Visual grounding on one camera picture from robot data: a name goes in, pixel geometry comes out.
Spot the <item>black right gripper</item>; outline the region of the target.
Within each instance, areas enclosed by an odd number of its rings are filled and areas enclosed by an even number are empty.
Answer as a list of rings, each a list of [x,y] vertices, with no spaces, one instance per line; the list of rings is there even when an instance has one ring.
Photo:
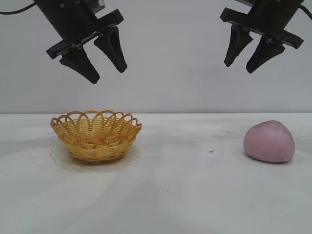
[[[221,13],[221,20],[233,24],[224,63],[231,66],[242,50],[253,41],[250,31],[262,35],[260,42],[246,65],[253,73],[265,62],[285,51],[283,44],[299,48],[303,39],[285,30],[302,5],[302,0],[240,0],[250,7],[247,14],[229,8]]]

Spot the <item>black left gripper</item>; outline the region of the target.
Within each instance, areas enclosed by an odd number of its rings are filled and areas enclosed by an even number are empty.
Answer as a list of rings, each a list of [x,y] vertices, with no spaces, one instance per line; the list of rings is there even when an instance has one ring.
[[[34,3],[48,19],[62,41],[50,47],[47,54],[54,59],[71,47],[84,45],[95,34],[108,28],[94,41],[112,62],[115,68],[123,73],[127,69],[119,39],[117,26],[123,21],[118,9],[97,18],[96,13],[105,8],[103,0],[36,0]],[[84,48],[75,48],[63,54],[59,62],[96,84],[100,76],[90,62]]]

